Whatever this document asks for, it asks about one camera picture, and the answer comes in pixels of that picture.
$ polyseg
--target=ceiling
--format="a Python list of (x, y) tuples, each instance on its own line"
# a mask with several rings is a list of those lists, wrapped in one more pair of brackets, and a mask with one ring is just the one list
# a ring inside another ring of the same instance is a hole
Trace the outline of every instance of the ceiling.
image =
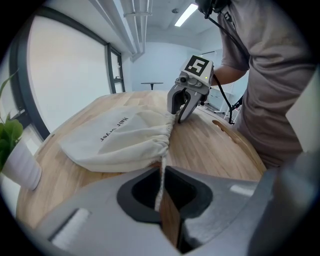
[[(190, 36), (212, 28), (214, 25), (205, 20), (204, 15), (196, 10), (181, 27), (175, 27), (175, 23), (194, 0), (153, 0), (152, 16), (148, 17), (147, 27), (158, 28), (162, 31), (180, 31)], [(179, 13), (172, 13), (172, 9), (177, 8)], [(217, 15), (213, 13), (211, 17), (216, 20)]]

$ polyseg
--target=wooden tabletop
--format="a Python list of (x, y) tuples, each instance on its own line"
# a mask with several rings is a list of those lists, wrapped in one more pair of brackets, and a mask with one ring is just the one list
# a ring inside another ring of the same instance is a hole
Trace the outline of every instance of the wooden tabletop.
[[(68, 132), (118, 106), (153, 105), (167, 109), (167, 92), (141, 91), (102, 96), (71, 117), (43, 142), (35, 158), (42, 177), (34, 191), (21, 188), (16, 217), (35, 228), (39, 221), (83, 186), (121, 173), (91, 172), (72, 162), (59, 147)], [(221, 119), (194, 110), (182, 124), (176, 123), (170, 136), (167, 164), (195, 172), (243, 180), (259, 180), (261, 173), (247, 154), (212, 120)]]

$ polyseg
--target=white wall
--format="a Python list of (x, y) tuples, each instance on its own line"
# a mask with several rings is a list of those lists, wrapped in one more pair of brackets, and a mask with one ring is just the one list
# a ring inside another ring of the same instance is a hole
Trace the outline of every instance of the white wall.
[(49, 132), (110, 94), (105, 47), (60, 22), (34, 18), (27, 59), (33, 97)]
[(202, 53), (222, 49), (220, 31), (216, 26), (203, 31), (198, 35), (198, 38), (200, 39), (200, 48)]
[(189, 47), (147, 42), (145, 54), (132, 65), (132, 90), (150, 91), (149, 84), (143, 82), (163, 82), (155, 84), (154, 90), (169, 91), (180, 74), (180, 68), (191, 55), (199, 55), (200, 51)]

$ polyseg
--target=person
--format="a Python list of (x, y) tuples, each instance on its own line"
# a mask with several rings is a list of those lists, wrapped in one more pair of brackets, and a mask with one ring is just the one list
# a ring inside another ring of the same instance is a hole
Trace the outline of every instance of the person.
[(249, 70), (234, 127), (250, 141), (267, 168), (281, 166), (302, 151), (285, 115), (315, 71), (311, 51), (298, 28), (271, 1), (231, 0), (217, 21), (246, 54), (220, 31), (222, 62), (214, 70), (219, 82), (235, 82)]

